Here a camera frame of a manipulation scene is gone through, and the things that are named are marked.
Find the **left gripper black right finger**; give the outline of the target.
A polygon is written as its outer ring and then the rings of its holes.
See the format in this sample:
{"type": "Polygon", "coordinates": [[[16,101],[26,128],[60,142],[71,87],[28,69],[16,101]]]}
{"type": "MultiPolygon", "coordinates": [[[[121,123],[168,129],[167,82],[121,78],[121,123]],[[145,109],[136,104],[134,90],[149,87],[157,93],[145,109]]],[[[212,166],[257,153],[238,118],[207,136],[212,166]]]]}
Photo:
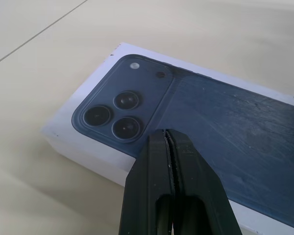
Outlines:
{"type": "Polygon", "coordinates": [[[242,235],[221,180],[190,138],[166,131],[175,180],[174,235],[242,235]]]}

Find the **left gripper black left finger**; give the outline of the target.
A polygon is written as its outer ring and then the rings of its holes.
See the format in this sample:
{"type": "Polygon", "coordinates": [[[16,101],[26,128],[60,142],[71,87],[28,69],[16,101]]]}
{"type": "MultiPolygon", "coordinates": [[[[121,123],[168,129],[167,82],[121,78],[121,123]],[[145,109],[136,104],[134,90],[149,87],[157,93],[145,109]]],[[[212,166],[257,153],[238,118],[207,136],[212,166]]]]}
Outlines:
{"type": "Polygon", "coordinates": [[[151,134],[125,182],[119,235],[172,235],[173,173],[164,130],[151,134]]]}

